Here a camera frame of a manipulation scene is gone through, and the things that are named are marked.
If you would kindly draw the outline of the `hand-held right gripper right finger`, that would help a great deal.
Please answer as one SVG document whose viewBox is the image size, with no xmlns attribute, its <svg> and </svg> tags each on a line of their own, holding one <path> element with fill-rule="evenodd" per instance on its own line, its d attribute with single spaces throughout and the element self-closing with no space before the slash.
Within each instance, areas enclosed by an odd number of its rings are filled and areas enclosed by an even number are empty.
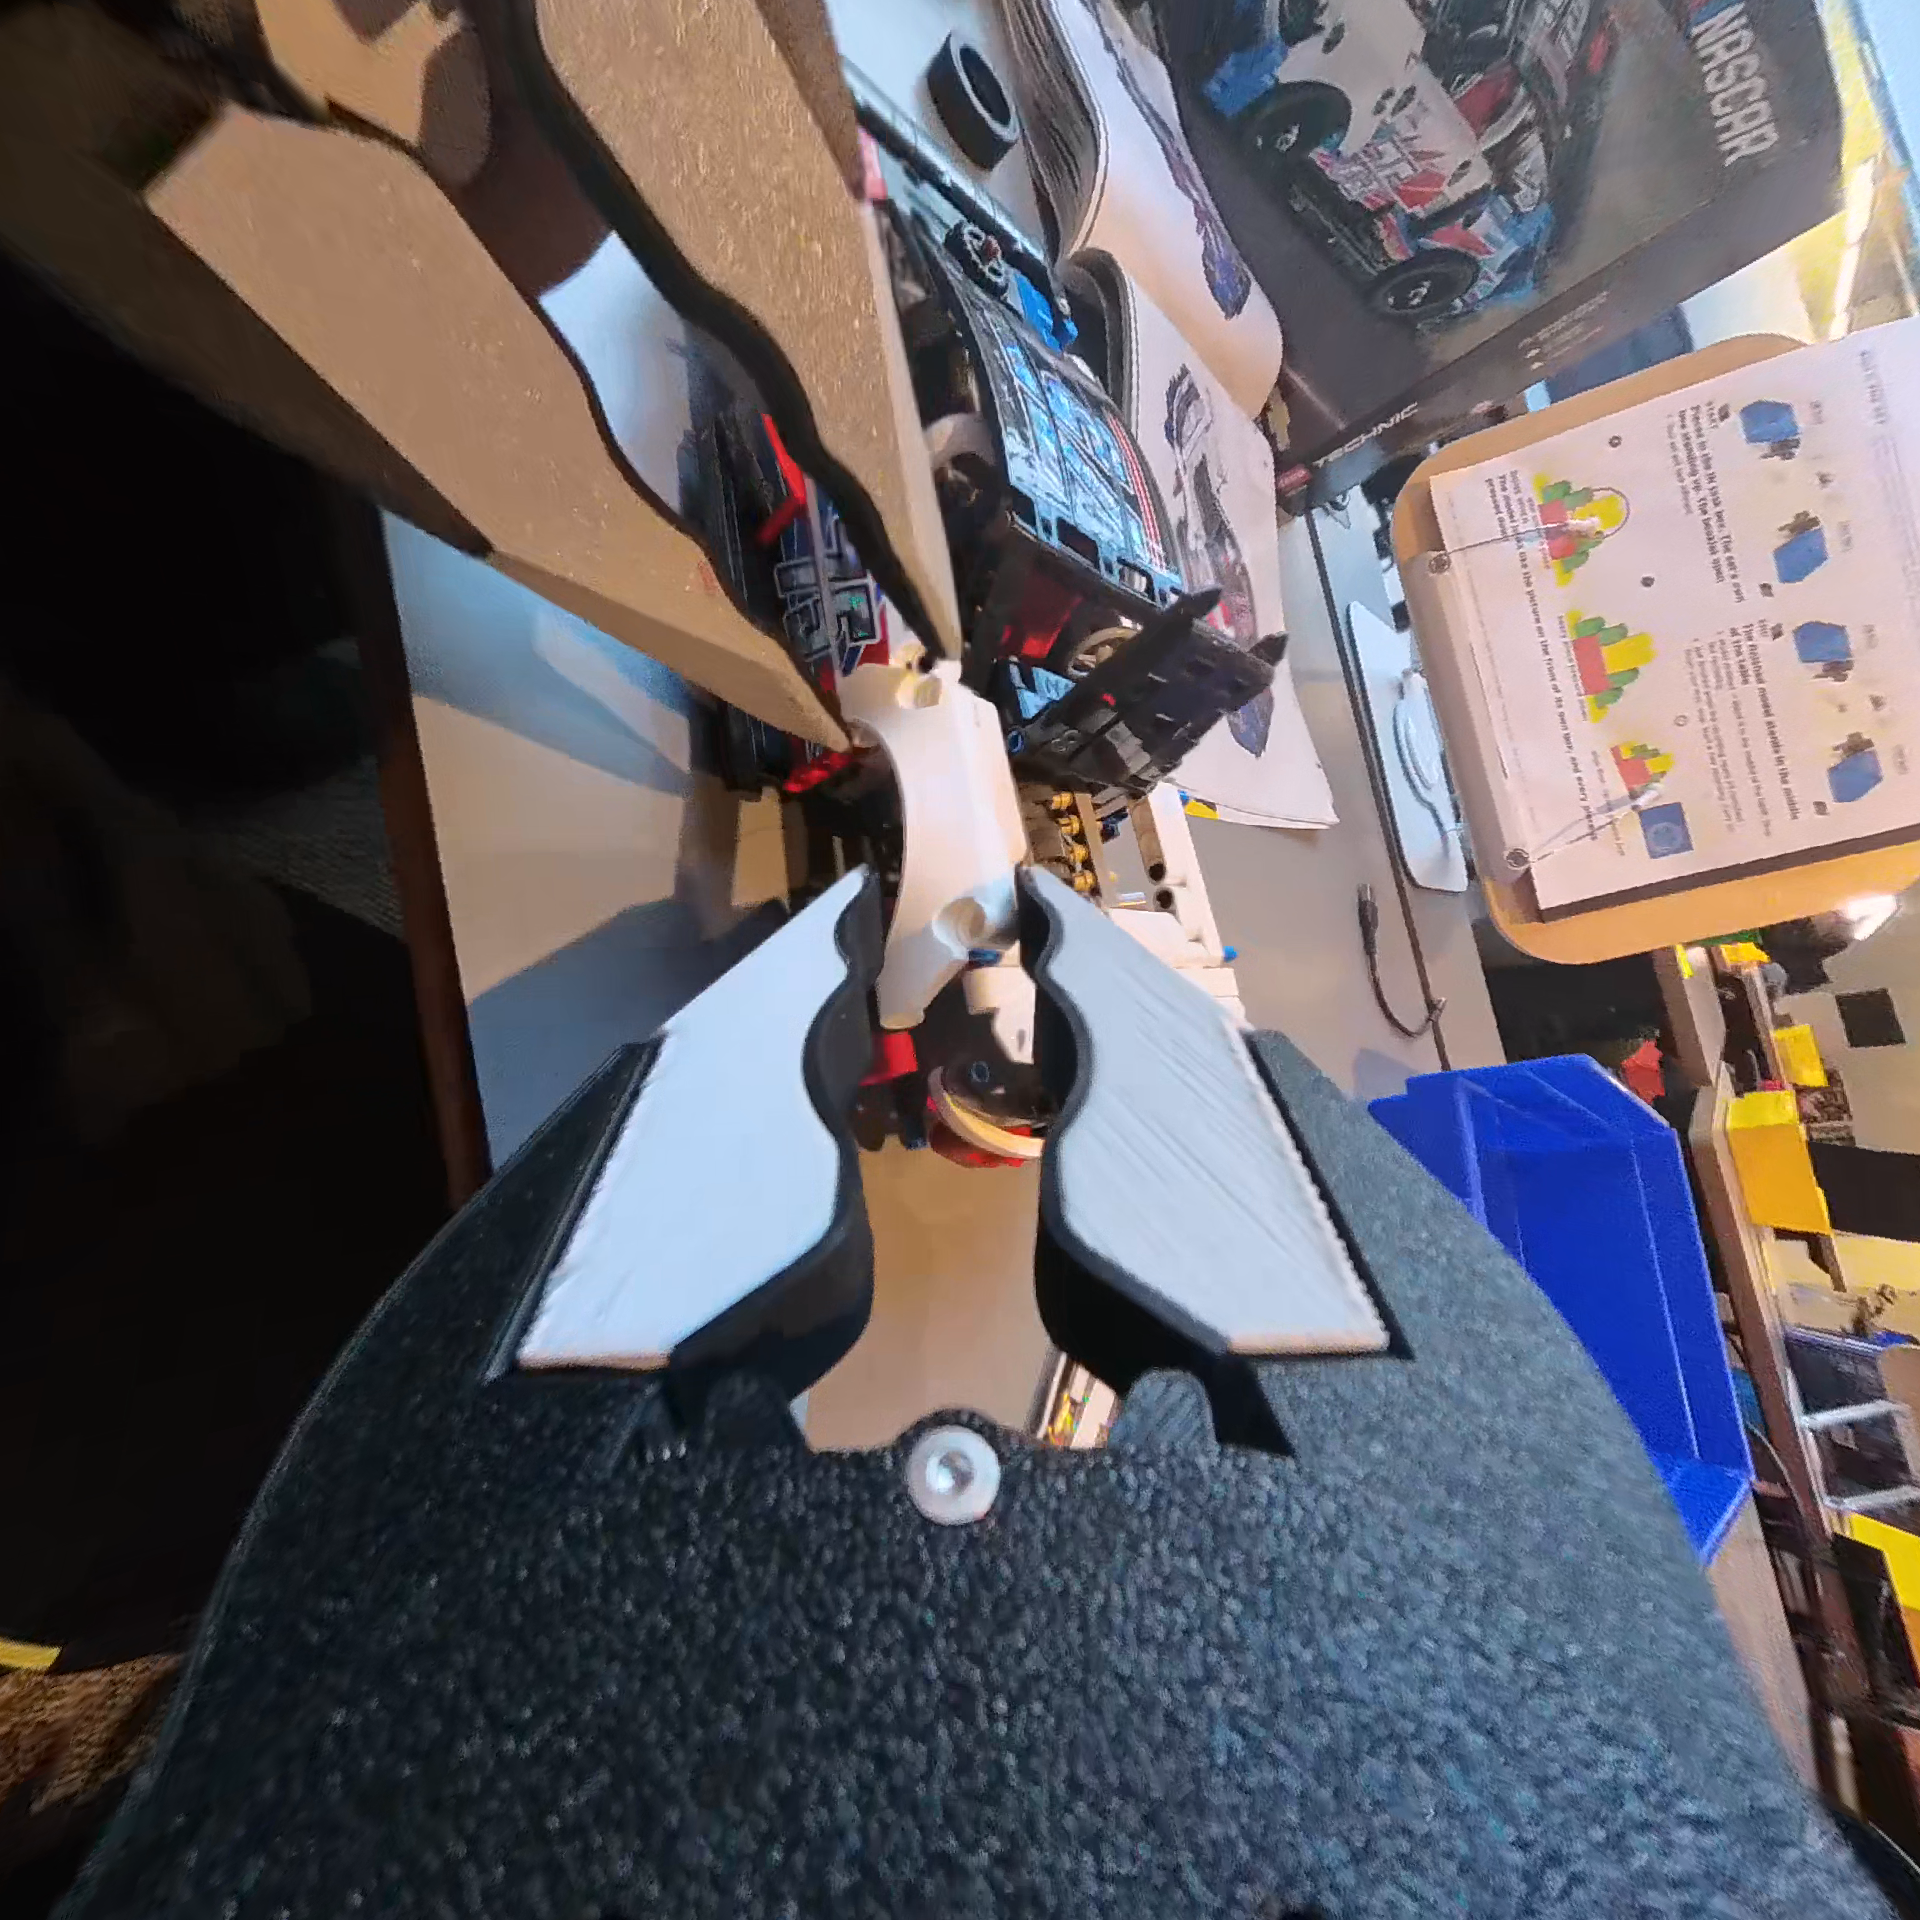
<svg viewBox="0 0 1920 1920">
<path fill-rule="evenodd" d="M 1018 881 L 1052 1101 L 1036 1294 L 1118 1400 L 1194 1380 L 1227 1448 L 1284 1448 L 1280 1360 L 1388 1351 L 1388 1317 L 1250 1031 L 1046 869 Z"/>
</svg>

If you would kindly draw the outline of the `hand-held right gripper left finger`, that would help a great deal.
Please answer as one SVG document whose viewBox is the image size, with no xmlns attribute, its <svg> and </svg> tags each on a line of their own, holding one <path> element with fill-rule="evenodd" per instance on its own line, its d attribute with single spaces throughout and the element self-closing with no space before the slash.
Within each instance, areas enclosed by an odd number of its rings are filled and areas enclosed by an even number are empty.
<svg viewBox="0 0 1920 1920">
<path fill-rule="evenodd" d="M 873 1313 L 852 1116 L 880 887 L 855 869 L 634 1050 L 516 1330 L 529 1374 L 732 1374 L 802 1400 Z"/>
</svg>

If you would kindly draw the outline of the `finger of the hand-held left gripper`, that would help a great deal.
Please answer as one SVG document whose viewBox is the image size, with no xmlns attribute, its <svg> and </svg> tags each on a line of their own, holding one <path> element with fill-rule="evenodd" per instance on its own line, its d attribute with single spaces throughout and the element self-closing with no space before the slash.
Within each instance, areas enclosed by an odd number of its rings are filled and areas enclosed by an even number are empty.
<svg viewBox="0 0 1920 1920">
<path fill-rule="evenodd" d="M 825 5 L 534 2 L 515 66 L 591 204 L 750 375 L 937 656 L 962 622 Z"/>
<path fill-rule="evenodd" d="M 775 728 L 848 744 L 414 156 L 227 105 L 150 184 L 150 209 L 497 572 Z"/>
</svg>

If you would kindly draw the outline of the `toy brick race car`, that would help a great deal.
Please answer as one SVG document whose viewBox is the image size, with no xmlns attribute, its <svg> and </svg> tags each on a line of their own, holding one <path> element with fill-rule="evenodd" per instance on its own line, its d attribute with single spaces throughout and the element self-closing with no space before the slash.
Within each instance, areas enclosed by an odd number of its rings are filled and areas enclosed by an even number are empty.
<svg viewBox="0 0 1920 1920">
<path fill-rule="evenodd" d="M 839 510 L 715 350 L 697 352 L 689 377 L 689 501 L 727 581 L 775 618 L 830 706 L 863 664 L 959 663 L 999 712 L 1026 839 L 1020 870 L 1059 874 L 1236 1017 L 1233 957 L 1200 881 L 1178 873 L 1170 778 L 1216 724 L 1266 700 L 1284 639 L 1244 652 L 1212 623 L 1216 589 L 1185 588 L 1145 456 L 1113 398 L 1064 350 L 1066 309 L 1033 245 L 864 86 L 855 112 L 950 538 L 961 654 L 937 657 L 911 633 Z M 848 865 L 875 874 L 884 949 L 900 801 L 880 750 L 848 719 L 843 732 L 848 744 L 830 750 L 723 706 L 715 762 L 735 790 L 777 793 L 798 812 L 798 900 Z M 1040 1153 L 1052 1101 L 1033 1065 L 1038 997 L 1018 925 L 1015 943 L 974 952 L 915 1028 L 882 1028 L 872 993 L 860 1146 L 936 1145 L 974 1167 Z"/>
</svg>

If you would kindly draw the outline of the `white curved brick piece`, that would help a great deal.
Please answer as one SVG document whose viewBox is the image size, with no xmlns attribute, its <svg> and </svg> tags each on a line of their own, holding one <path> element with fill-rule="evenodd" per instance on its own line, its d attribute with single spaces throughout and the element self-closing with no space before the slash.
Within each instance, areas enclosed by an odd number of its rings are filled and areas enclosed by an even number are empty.
<svg viewBox="0 0 1920 1920">
<path fill-rule="evenodd" d="M 897 906 L 875 981 L 879 1021 L 907 1031 L 969 967 L 1018 941 L 1026 856 L 1012 762 L 996 708 L 953 661 L 873 663 L 839 689 L 852 736 L 873 744 L 900 801 Z"/>
</svg>

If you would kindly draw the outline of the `black toy tyre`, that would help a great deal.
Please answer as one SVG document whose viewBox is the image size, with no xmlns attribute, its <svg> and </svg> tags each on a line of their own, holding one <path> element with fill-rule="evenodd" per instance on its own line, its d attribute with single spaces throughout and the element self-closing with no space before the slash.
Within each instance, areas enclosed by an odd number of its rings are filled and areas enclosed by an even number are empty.
<svg viewBox="0 0 1920 1920">
<path fill-rule="evenodd" d="M 1020 141 L 1018 105 L 986 53 L 950 31 L 926 69 L 928 97 L 955 149 L 991 173 Z"/>
</svg>

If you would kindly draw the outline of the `blue plastic bin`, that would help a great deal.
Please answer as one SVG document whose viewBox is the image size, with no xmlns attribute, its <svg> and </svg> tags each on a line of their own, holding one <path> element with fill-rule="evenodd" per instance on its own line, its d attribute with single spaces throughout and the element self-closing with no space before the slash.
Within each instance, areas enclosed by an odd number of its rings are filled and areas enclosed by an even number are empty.
<svg viewBox="0 0 1920 1920">
<path fill-rule="evenodd" d="M 1670 1119 L 1584 1054 L 1417 1073 L 1367 1108 L 1561 1312 L 1713 1566 L 1754 1463 Z"/>
</svg>

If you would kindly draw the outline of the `tan wooden board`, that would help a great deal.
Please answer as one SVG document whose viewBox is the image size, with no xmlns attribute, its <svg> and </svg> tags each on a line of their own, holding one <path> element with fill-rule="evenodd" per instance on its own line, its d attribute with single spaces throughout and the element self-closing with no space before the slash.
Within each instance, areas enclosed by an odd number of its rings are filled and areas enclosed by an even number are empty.
<svg viewBox="0 0 1920 1920">
<path fill-rule="evenodd" d="M 1616 895 L 1551 919 L 1532 881 L 1510 865 L 1512 840 L 1500 824 L 1505 783 L 1487 697 L 1472 687 L 1468 642 L 1450 610 L 1457 564 L 1444 538 L 1434 488 L 1447 474 L 1482 462 L 1518 460 L 1582 425 L 1612 423 L 1640 401 L 1666 400 L 1715 377 L 1801 352 L 1783 333 L 1747 333 L 1656 368 L 1607 381 L 1540 412 L 1489 423 L 1428 454 L 1407 479 L 1391 527 L 1410 630 L 1431 685 L 1466 837 L 1491 920 L 1526 956 L 1551 965 L 1596 965 L 1625 952 L 1708 940 L 1728 928 L 1758 928 L 1846 904 L 1856 895 L 1903 893 L 1918 874 L 1914 824 L 1841 842 L 1826 854 L 1793 852 L 1704 879 L 1672 881 L 1642 895 Z"/>
</svg>

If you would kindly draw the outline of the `open instruction booklet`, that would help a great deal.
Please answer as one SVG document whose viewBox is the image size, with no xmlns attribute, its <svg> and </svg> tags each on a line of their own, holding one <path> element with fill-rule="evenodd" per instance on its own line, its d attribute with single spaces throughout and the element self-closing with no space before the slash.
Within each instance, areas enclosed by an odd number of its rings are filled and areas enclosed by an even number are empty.
<svg viewBox="0 0 1920 1920">
<path fill-rule="evenodd" d="M 1280 322 L 1218 212 L 1168 72 L 1116 5 L 1003 2 L 1026 166 L 1081 356 L 1160 488 L 1174 567 L 1244 652 L 1283 642 Z"/>
</svg>

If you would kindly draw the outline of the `yellow plastic bin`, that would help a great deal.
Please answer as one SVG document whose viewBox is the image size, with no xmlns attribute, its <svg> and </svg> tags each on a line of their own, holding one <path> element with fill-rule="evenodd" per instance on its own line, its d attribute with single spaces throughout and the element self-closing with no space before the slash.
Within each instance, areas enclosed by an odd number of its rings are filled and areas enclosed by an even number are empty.
<svg viewBox="0 0 1920 1920">
<path fill-rule="evenodd" d="M 1834 1234 L 1834 1216 L 1817 1182 L 1809 1128 L 1791 1087 L 1734 1097 L 1727 1113 L 1747 1216 L 1772 1231 Z"/>
</svg>

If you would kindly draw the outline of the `printed instruction sheet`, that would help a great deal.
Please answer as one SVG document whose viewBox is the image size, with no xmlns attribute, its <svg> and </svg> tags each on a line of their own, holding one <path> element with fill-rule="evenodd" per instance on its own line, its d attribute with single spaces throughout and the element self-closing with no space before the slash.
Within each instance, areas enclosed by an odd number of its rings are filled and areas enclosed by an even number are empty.
<svg viewBox="0 0 1920 1920">
<path fill-rule="evenodd" d="M 1670 375 L 1424 479 L 1474 862 L 1544 925 L 1915 846 L 1918 322 Z"/>
</svg>

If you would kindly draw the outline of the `black toy box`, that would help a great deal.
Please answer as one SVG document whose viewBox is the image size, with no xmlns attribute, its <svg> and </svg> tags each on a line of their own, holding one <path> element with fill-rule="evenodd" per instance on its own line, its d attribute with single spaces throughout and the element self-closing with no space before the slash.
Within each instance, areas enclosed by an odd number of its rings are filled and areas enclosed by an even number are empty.
<svg viewBox="0 0 1920 1920">
<path fill-rule="evenodd" d="M 1283 329 L 1287 456 L 1471 430 L 1830 220 L 1820 5 L 1154 5 Z"/>
</svg>

